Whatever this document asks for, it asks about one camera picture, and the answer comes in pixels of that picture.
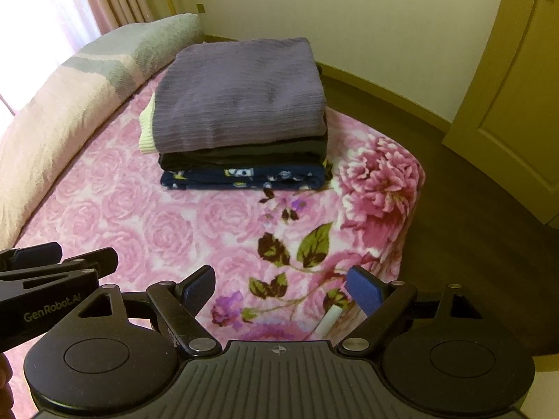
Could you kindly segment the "person's left hand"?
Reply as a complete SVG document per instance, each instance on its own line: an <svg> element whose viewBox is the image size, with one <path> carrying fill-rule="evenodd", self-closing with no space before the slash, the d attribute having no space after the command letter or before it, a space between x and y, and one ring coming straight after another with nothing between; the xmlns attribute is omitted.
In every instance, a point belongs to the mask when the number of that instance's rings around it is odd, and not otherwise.
<svg viewBox="0 0 559 419"><path fill-rule="evenodd" d="M12 389L9 382L12 379L12 366L8 358L0 354L0 391L1 391L1 409L10 410L13 404Z"/></svg>

